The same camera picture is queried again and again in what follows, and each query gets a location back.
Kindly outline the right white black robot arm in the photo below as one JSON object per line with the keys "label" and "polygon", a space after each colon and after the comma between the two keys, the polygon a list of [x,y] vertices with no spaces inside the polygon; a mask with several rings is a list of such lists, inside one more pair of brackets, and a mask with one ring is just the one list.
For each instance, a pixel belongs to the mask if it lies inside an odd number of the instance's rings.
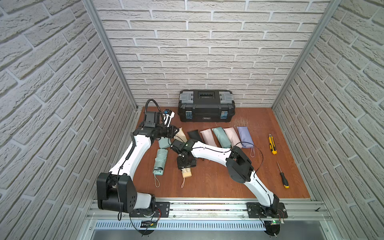
{"label": "right white black robot arm", "polygon": [[259,179],[251,160],[239,147],[224,149],[191,139],[186,143],[174,140],[171,149],[181,161],[201,158],[227,167],[231,179],[244,184],[255,195],[265,217],[274,218],[278,214],[280,199]]}

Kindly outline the cream sleeved umbrella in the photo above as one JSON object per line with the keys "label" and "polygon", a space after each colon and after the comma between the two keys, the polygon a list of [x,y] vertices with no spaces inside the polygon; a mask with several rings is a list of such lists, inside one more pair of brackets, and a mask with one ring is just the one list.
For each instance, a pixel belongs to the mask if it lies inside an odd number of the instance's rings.
{"label": "cream sleeved umbrella", "polygon": [[181,169],[181,172],[183,176],[183,182],[182,182],[181,188],[183,188],[186,182],[186,178],[190,178],[192,176],[192,172],[191,172],[191,168],[183,168]]}

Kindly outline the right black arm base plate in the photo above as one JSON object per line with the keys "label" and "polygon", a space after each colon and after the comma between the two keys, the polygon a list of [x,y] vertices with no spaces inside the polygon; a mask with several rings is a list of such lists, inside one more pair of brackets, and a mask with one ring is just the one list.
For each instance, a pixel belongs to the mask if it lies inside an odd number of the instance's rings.
{"label": "right black arm base plate", "polygon": [[288,212],[284,203],[271,207],[262,206],[260,203],[246,203],[250,219],[286,219]]}

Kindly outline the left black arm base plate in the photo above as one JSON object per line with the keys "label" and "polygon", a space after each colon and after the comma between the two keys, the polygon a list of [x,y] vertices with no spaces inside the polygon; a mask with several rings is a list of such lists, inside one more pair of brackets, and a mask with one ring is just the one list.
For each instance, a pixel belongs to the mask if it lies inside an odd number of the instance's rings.
{"label": "left black arm base plate", "polygon": [[170,202],[156,202],[154,209],[136,209],[130,214],[131,218],[168,218],[170,213]]}

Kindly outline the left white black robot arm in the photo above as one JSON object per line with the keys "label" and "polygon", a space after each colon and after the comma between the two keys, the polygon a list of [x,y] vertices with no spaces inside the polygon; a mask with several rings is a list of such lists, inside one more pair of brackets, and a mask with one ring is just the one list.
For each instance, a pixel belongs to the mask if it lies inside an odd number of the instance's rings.
{"label": "left white black robot arm", "polygon": [[132,141],[118,163],[107,173],[100,173],[97,178],[98,208],[117,212],[119,221],[123,213],[130,214],[135,210],[154,213],[155,196],[137,192],[133,178],[140,161],[154,141],[162,137],[174,138],[178,132],[179,129],[171,125],[139,127],[131,133]]}

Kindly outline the cream umbrella sleeve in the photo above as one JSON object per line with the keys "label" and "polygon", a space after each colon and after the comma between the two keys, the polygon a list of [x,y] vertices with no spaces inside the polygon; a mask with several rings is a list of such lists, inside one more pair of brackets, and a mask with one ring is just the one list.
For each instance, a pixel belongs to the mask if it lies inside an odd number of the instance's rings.
{"label": "cream umbrella sleeve", "polygon": [[179,140],[181,142],[184,142],[184,143],[186,143],[188,141],[182,128],[179,128],[179,131],[175,135],[175,139]]}

